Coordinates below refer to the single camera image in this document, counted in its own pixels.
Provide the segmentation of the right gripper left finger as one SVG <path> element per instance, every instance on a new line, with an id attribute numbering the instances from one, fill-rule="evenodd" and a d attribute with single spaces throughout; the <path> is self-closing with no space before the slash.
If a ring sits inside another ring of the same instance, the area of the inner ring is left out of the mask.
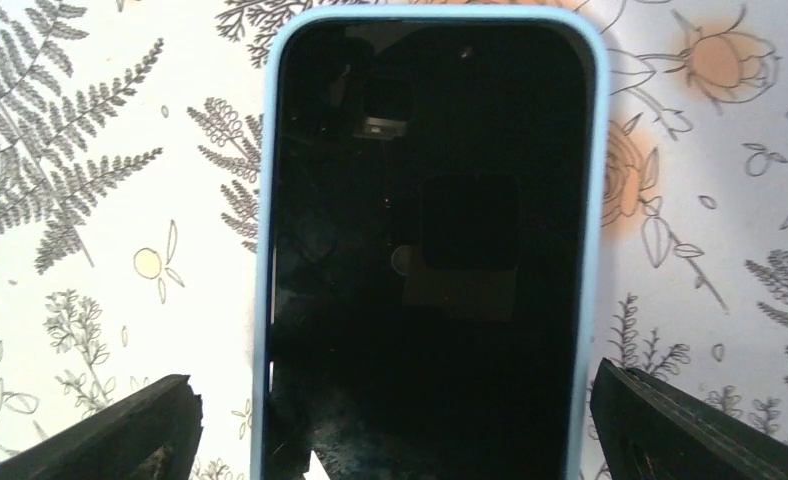
<path id="1" fill-rule="evenodd" d="M 0 479 L 187 479 L 203 431 L 188 375 L 167 375 L 0 463 Z"/>

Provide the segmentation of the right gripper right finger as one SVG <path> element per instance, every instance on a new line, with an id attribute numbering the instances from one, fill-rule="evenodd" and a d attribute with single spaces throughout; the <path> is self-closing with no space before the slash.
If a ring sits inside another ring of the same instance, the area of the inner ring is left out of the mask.
<path id="1" fill-rule="evenodd" d="M 614 479 L 788 480 L 788 446 L 640 369 L 599 363 L 590 411 Z"/>

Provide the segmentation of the phone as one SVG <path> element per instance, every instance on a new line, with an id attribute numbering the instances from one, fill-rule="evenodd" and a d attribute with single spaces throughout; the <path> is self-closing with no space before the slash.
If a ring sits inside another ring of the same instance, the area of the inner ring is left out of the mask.
<path id="1" fill-rule="evenodd" d="M 609 61 L 533 4 L 318 7 L 266 73 L 255 479 L 572 479 Z"/>

